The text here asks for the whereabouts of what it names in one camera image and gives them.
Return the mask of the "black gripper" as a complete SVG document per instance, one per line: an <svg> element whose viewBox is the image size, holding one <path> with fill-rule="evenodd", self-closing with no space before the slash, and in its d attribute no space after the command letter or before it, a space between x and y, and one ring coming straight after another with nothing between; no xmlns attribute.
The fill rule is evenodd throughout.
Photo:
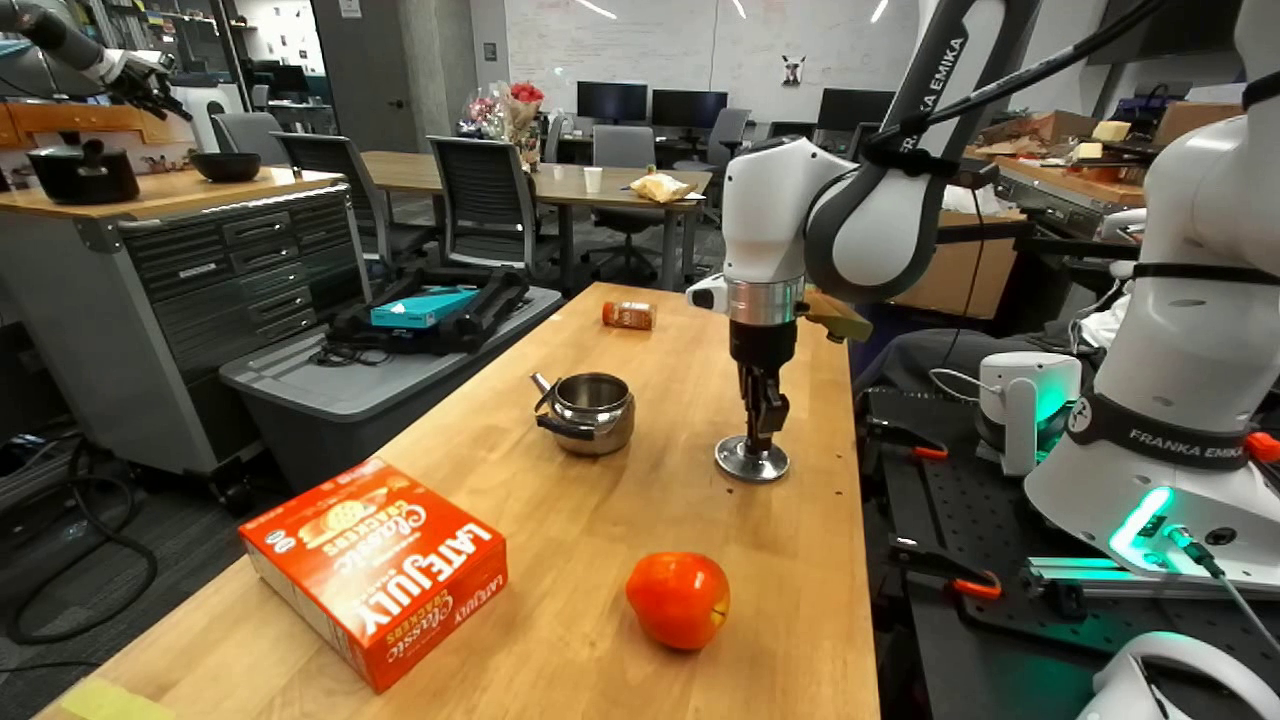
<svg viewBox="0 0 1280 720"><path fill-rule="evenodd" d="M789 424L789 397L776 382L798 355L791 325L728 325L728 346L746 382L747 442L768 442Z"/></svg>

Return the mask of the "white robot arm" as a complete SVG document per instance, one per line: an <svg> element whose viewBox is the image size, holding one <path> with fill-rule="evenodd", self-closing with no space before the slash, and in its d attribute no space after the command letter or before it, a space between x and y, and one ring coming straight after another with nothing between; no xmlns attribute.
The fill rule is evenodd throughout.
<svg viewBox="0 0 1280 720"><path fill-rule="evenodd" d="M768 141L723 162L720 308L746 397L746 447L789 419L781 369L798 346L799 293L890 300L914 289L935 243L946 184L1015 71L1042 0L935 0L885 120L858 157L816 141Z"/></svg>

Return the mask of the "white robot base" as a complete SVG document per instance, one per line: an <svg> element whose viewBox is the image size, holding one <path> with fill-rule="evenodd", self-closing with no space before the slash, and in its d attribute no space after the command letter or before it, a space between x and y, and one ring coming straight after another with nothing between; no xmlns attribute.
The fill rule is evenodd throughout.
<svg viewBox="0 0 1280 720"><path fill-rule="evenodd" d="M1246 110L1149 166L1149 225L1116 341L1069 431L1029 470L1062 532L1152 577L1280 577L1280 497L1246 436L1280 381L1280 0L1246 0Z"/></svg>

